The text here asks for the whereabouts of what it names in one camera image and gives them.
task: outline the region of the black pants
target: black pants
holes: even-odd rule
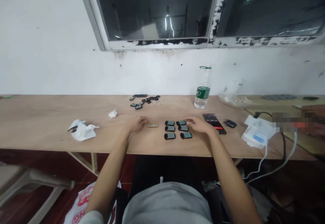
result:
[[[137,193],[163,182],[179,182],[196,189],[205,197],[190,157],[138,155],[134,168],[130,199]]]

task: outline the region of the smartphone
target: smartphone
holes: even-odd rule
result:
[[[226,135],[226,130],[223,128],[221,123],[218,121],[217,117],[213,114],[203,114],[204,119],[207,123],[214,126],[214,128],[219,132],[219,134]]]

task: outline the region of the window frame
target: window frame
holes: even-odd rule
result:
[[[260,46],[296,46],[325,44],[325,32],[308,36],[252,36],[252,37],[216,37],[225,0],[212,0],[209,23],[210,31],[202,38],[171,38],[157,40],[118,40],[110,41],[105,21],[102,19],[100,3],[97,0],[83,0],[99,49],[115,50],[153,50],[153,49],[198,49]]]

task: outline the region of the crumpled tissue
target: crumpled tissue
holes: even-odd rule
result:
[[[99,128],[98,126],[84,124],[84,120],[74,120],[71,124],[69,130],[73,129],[71,135],[77,141],[84,141],[86,139],[90,139],[96,137],[96,133],[94,131],[95,128]]]
[[[108,114],[110,118],[114,118],[117,115],[116,109],[114,109],[110,114]]]

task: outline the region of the plastic chair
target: plastic chair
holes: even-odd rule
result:
[[[64,189],[71,190],[75,182],[39,170],[17,165],[0,166],[0,207],[22,190],[33,191],[41,185],[53,191],[28,224],[38,224]]]

